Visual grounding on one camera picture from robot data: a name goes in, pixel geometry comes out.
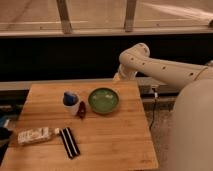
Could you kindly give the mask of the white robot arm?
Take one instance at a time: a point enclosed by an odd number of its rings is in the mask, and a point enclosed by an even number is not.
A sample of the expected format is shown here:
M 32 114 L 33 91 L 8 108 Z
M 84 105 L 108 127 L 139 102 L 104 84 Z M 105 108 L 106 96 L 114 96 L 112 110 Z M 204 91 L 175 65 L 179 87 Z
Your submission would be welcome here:
M 165 171 L 213 171 L 213 66 L 151 56 L 145 43 L 120 52 L 115 80 L 143 73 L 176 89 Z

